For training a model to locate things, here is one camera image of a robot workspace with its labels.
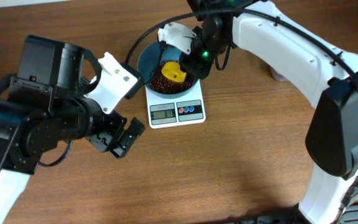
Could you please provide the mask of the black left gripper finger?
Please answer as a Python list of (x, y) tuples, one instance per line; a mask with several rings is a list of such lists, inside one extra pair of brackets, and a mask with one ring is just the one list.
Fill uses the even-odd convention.
[(126, 156), (135, 141), (145, 131), (145, 125), (137, 118), (133, 118), (129, 127), (123, 130), (122, 134), (114, 141), (113, 147), (109, 150), (116, 158), (121, 159)]
[(144, 78), (141, 73), (139, 73), (136, 69), (132, 68), (130, 65), (122, 62), (120, 65), (127, 70), (132, 76), (135, 77), (136, 83), (132, 86), (132, 88), (126, 93), (124, 96), (125, 99), (131, 99), (144, 85)]

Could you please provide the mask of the yellow plastic measuring scoop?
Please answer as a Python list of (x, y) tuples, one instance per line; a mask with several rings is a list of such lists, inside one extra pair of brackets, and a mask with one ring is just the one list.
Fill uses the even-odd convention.
[(166, 62), (161, 69), (161, 73), (165, 78), (177, 83), (183, 83), (186, 78), (186, 72), (181, 71), (180, 64), (176, 61)]

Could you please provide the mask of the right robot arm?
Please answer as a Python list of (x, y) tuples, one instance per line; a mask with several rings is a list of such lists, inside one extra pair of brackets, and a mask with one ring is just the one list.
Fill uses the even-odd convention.
[(314, 167), (291, 213), (255, 223), (358, 223), (358, 55), (284, 15), (271, 1), (190, 1), (196, 28), (181, 67), (204, 79), (226, 47), (258, 56), (306, 97), (305, 144)]

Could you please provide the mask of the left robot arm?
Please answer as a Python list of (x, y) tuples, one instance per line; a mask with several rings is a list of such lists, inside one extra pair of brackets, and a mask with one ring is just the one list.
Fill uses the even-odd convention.
[(96, 58), (77, 45), (28, 36), (19, 71), (0, 80), (0, 223), (59, 142), (71, 148), (85, 139), (123, 158), (145, 126), (115, 108), (143, 85), (137, 70), (111, 54)]

